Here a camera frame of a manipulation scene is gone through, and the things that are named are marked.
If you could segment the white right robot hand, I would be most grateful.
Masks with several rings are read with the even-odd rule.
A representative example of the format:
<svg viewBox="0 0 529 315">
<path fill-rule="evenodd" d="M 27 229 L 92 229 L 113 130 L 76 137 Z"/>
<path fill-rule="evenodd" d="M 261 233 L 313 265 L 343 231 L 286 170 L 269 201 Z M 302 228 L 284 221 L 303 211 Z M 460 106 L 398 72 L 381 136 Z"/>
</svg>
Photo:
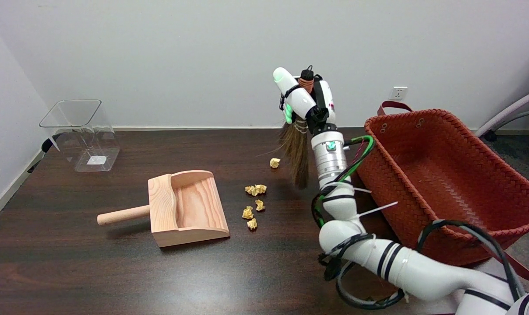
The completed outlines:
<svg viewBox="0 0 529 315">
<path fill-rule="evenodd" d="M 337 131 L 334 101 L 329 83 L 319 74 L 312 77 L 312 92 L 298 82 L 299 76 L 293 76 L 283 67 L 273 71 L 273 80 L 280 90 L 280 110 L 287 124 L 304 120 L 311 134 Z"/>
</svg>

